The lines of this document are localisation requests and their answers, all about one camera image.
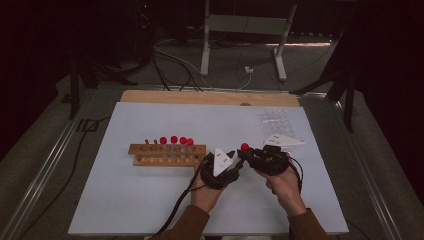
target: white metal frame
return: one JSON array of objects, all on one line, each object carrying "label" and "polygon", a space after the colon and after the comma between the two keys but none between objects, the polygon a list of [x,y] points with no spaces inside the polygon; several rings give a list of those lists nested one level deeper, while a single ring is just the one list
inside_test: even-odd
[{"label": "white metal frame", "polygon": [[209,70],[209,32],[210,31],[225,31],[225,32],[241,32],[241,33],[259,33],[281,35],[281,41],[278,48],[275,48],[274,59],[278,71],[278,78],[282,81],[287,79],[284,69],[283,53],[284,44],[290,32],[290,27],[293,21],[294,13],[297,5],[291,5],[290,12],[287,18],[263,18],[263,17],[247,17],[247,16],[230,16],[216,15],[209,13],[209,0],[205,0],[205,35],[202,55],[202,64],[200,73],[206,77]]}]

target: person's left hand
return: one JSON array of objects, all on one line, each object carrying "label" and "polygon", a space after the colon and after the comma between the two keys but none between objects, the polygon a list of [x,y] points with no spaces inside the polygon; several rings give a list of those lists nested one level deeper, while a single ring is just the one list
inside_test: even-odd
[{"label": "person's left hand", "polygon": [[219,196],[221,196],[221,193],[224,191],[224,189],[215,190],[205,186],[200,174],[197,175],[197,178],[194,180],[193,186],[191,187],[191,189],[195,188],[199,189],[191,191],[191,205],[196,206],[207,213],[215,207]]}]

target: white tabletop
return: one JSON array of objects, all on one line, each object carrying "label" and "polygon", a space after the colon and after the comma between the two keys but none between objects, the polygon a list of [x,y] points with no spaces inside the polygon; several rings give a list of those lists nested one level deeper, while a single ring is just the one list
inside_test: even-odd
[{"label": "white tabletop", "polygon": [[[262,148],[268,107],[117,103],[93,164],[69,234],[151,235],[167,220],[193,176],[193,168],[136,167],[132,143],[162,136],[191,137],[213,152],[235,151],[241,143]],[[295,137],[306,143],[291,156],[304,170],[302,196],[329,234],[348,232],[324,162],[302,107],[278,107]],[[288,232],[287,216],[265,180],[245,163],[211,212],[205,235],[275,235]],[[190,202],[181,204],[173,222]]]}]

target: hand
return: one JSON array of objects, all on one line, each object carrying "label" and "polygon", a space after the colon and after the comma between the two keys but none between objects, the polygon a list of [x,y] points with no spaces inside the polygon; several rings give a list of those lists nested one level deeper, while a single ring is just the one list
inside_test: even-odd
[{"label": "hand", "polygon": [[205,183],[202,181],[200,174],[197,175],[191,188],[195,189],[198,187],[200,188],[191,191],[191,205],[196,206],[202,209],[203,211],[209,213],[215,207],[216,203],[218,202],[218,198],[224,191],[224,189],[215,190],[209,188],[208,186],[205,186]]},{"label": "hand", "polygon": [[256,172],[266,178],[266,186],[275,192],[278,202],[287,212],[288,216],[297,216],[307,211],[300,196],[296,173],[291,167],[288,167],[286,171],[275,176],[270,176],[259,171]]}]

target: white tag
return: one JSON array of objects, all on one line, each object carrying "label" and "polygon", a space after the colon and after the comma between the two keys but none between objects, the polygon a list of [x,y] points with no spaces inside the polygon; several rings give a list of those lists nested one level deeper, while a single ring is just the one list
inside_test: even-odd
[{"label": "white tag", "polygon": [[215,158],[213,164],[213,176],[216,177],[221,174],[233,163],[233,159],[230,158],[218,147],[215,148]]},{"label": "white tag", "polygon": [[304,143],[305,142],[303,140],[293,138],[293,137],[288,137],[282,134],[272,134],[264,141],[265,145],[278,146],[278,147],[300,145]]}]

